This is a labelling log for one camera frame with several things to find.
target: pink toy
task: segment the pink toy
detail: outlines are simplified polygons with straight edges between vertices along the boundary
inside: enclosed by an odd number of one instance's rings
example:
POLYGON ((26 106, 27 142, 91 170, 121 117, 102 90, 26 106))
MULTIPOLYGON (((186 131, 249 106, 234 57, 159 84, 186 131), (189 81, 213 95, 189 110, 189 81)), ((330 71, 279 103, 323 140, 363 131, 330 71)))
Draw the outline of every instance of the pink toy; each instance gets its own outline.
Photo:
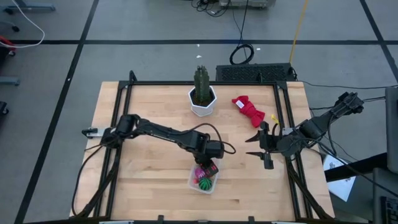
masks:
POLYGON ((201 169, 200 167, 197 167, 195 169, 195 176, 198 177, 199 179, 201 179, 202 177, 205 177, 205 171, 203 171, 203 169, 201 169))

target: chair wheel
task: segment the chair wheel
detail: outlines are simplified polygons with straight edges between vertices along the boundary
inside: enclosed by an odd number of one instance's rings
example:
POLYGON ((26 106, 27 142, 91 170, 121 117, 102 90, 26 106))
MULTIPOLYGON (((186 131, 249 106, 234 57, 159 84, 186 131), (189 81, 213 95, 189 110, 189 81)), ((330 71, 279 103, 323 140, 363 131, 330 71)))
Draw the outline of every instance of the chair wheel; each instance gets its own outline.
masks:
POLYGON ((8 13, 9 15, 13 15, 14 11, 10 8, 5 8, 4 12, 8 13))
POLYGON ((12 28, 12 30, 13 30, 14 32, 19 32, 18 26, 13 26, 13 27, 11 27, 11 28, 12 28))

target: white cable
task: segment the white cable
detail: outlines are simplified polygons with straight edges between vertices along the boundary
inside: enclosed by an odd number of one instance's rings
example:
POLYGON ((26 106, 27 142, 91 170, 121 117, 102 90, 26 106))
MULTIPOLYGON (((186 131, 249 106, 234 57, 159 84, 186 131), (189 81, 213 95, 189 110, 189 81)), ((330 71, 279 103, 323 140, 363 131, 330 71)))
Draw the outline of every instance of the white cable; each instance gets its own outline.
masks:
POLYGON ((12 2, 15 4, 15 6, 17 6, 19 12, 21 12, 21 14, 22 14, 31 24, 33 24, 33 26, 36 26, 36 28, 38 28, 40 31, 42 31, 43 37, 42 37, 42 39, 41 39, 37 44, 32 44, 32 45, 11 46, 11 45, 5 44, 5 43, 3 43, 3 42, 1 42, 1 41, 0 41, 0 44, 3 45, 3 46, 6 46, 6 47, 12 47, 12 48, 17 48, 17 49, 18 49, 18 48, 26 48, 26 47, 38 46, 39 44, 41 44, 41 43, 43 42, 44 37, 45 37, 45 32, 44 32, 38 25, 36 25, 34 22, 32 22, 27 16, 25 16, 24 12, 22 12, 22 10, 21 10, 20 7, 18 6, 18 4, 15 2, 15 0, 12 0, 12 2))

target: yellow cable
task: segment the yellow cable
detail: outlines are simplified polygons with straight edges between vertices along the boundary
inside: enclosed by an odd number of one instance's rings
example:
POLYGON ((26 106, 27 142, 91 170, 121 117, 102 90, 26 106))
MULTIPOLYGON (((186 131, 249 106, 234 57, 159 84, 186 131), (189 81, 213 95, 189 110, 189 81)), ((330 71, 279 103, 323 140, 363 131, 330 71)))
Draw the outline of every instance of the yellow cable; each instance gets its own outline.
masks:
POLYGON ((305 10, 307 8, 307 4, 308 4, 308 0, 305 0, 303 10, 301 11, 300 20, 298 21, 296 33, 294 34, 292 50, 290 51, 290 57, 289 57, 289 63, 290 64, 292 64, 294 48, 296 47, 296 40, 297 40, 297 37, 299 36, 300 27, 301 27, 301 23, 303 22, 303 18, 304 18, 305 10))

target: cactus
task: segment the cactus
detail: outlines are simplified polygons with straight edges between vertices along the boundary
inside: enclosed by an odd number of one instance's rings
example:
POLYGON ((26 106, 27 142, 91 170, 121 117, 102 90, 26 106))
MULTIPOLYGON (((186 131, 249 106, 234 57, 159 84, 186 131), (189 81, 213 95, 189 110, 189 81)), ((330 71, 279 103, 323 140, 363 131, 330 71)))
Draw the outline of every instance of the cactus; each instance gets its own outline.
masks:
POLYGON ((195 102, 199 105, 210 103, 210 81, 206 67, 198 66, 193 77, 195 80, 195 102))

